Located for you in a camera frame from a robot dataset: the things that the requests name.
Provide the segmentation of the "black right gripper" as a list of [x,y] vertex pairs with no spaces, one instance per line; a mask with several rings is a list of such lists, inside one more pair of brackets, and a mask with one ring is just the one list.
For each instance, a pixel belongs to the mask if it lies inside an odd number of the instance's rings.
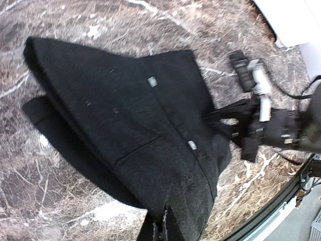
[[[242,99],[202,116],[202,120],[241,119],[250,113],[250,99]],[[316,103],[311,101],[306,111],[273,109],[268,122],[255,120],[242,139],[241,159],[255,162],[261,145],[286,150],[316,152]]]

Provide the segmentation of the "white plastic bin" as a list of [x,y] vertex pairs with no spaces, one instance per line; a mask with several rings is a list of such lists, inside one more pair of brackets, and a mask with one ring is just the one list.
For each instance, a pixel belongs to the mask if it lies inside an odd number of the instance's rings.
[[254,1],[279,48],[299,46],[308,76],[320,75],[320,1]]

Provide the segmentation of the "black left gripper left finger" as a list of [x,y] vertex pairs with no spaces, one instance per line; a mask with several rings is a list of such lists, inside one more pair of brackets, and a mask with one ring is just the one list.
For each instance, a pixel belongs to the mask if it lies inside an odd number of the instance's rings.
[[147,213],[141,226],[137,241],[159,241],[161,239],[160,224]]

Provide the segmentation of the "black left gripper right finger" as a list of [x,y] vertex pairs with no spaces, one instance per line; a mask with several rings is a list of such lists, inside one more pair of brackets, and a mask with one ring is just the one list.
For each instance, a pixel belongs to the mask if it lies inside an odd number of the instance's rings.
[[184,237],[169,205],[165,206],[162,220],[162,234],[165,241],[184,241]]

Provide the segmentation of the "black long sleeve shirt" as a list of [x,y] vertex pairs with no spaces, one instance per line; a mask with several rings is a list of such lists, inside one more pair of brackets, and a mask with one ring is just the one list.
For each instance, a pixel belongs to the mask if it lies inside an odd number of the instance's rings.
[[24,58],[45,95],[23,105],[79,172],[160,224],[173,210],[199,240],[231,159],[229,140],[202,120],[215,110],[190,50],[131,58],[28,37]]

